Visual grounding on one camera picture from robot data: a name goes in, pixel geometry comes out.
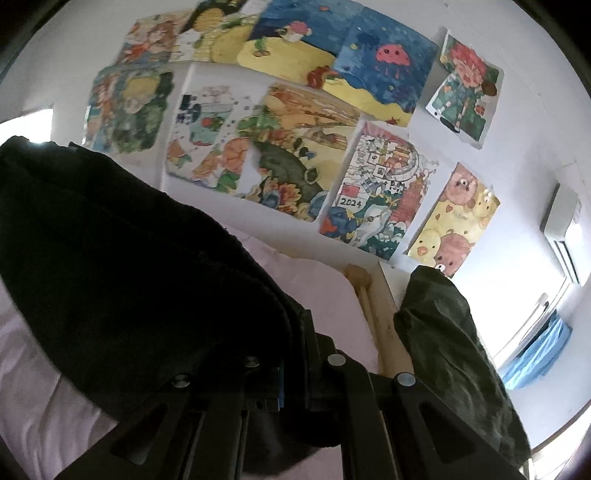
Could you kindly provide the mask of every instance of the poster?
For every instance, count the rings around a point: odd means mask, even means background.
[[[125,36],[115,64],[153,67],[168,62],[177,35],[192,10],[182,10],[136,20]]]
[[[257,147],[256,184],[244,197],[312,222],[341,169],[359,112],[325,96],[274,83],[239,123]]]
[[[128,154],[152,148],[174,88],[167,69],[107,67],[92,85],[83,146]]]
[[[320,233],[389,261],[436,169],[408,141],[366,123]]]
[[[167,171],[203,187],[234,193],[249,147],[238,125],[252,116],[249,95],[207,86],[182,96],[168,140]]]
[[[239,53],[238,63],[321,88],[353,17],[362,9],[350,0],[273,0]]]
[[[504,73],[449,32],[440,60],[449,76],[427,110],[464,142],[480,149],[496,111]]]
[[[458,163],[408,256],[454,276],[500,204],[492,189]]]
[[[413,29],[364,8],[355,17],[323,88],[378,120],[406,127],[437,50]]]
[[[236,63],[269,0],[207,0],[181,29],[171,61]]]

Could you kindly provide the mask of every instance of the silver bolt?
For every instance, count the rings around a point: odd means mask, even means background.
[[[417,382],[414,375],[408,373],[399,374],[399,376],[396,377],[396,380],[398,380],[398,383],[403,387],[412,387]]]
[[[258,358],[255,356],[247,356],[246,361],[244,362],[244,365],[246,365],[247,368],[256,368],[260,364]]]
[[[189,378],[189,376],[187,374],[178,374],[178,375],[175,375],[175,377],[173,378],[173,385],[176,388],[188,387],[190,383],[191,383],[191,379]]]
[[[342,367],[346,361],[347,360],[345,357],[339,353],[333,353],[332,355],[329,355],[329,363],[333,367]]]

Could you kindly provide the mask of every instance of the pink fabric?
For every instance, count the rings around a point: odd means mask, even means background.
[[[377,372],[371,333],[340,272],[228,231],[287,294],[312,311],[318,332]],[[115,425],[53,367],[0,281],[0,435],[23,470],[31,480],[52,480]],[[323,449],[279,478],[340,479],[340,449]]]

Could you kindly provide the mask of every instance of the blue cloth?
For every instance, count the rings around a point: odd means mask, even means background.
[[[540,336],[499,372],[505,388],[523,388],[548,373],[568,343],[571,332],[555,310]]]

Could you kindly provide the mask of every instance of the dark green fabric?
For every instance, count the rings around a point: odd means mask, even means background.
[[[514,466],[530,446],[503,382],[480,344],[466,299],[439,270],[412,274],[394,327],[414,372]]]
[[[246,355],[287,356],[303,392],[309,312],[212,218],[105,155],[0,147],[0,275],[57,369],[116,419]]]

